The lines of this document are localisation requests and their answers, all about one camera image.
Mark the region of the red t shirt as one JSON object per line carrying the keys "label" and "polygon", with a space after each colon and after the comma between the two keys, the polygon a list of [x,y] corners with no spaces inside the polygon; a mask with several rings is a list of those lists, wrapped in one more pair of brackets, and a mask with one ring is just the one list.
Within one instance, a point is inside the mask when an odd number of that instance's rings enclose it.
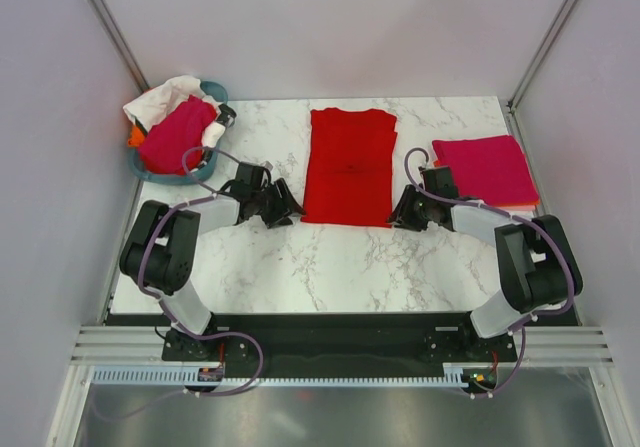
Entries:
{"label": "red t shirt", "polygon": [[388,226],[396,122],[380,109],[311,111],[303,222]]}

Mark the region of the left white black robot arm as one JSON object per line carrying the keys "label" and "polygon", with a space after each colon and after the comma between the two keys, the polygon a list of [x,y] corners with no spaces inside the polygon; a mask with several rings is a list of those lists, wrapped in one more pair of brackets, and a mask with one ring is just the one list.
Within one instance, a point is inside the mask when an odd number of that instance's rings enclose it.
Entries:
{"label": "left white black robot arm", "polygon": [[208,360],[219,349],[214,315],[190,280],[199,237],[235,227],[254,216],[269,229],[289,226],[306,214],[282,178],[267,167],[242,162],[235,177],[206,197],[173,207],[156,200],[140,207],[119,259],[119,269],[154,298],[172,328],[185,334],[185,349]]}

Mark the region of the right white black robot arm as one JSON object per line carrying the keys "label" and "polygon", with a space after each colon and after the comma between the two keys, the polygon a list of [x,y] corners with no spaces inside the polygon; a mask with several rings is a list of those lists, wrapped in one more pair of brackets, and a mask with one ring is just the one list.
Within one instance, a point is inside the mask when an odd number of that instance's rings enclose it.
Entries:
{"label": "right white black robot arm", "polygon": [[557,217],[529,219],[463,197],[447,167],[420,174],[420,183],[405,186],[388,223],[414,232],[436,224],[486,243],[497,256],[499,290],[468,314],[467,329],[457,338],[465,358],[481,360],[493,350],[494,337],[572,307],[583,279]]}

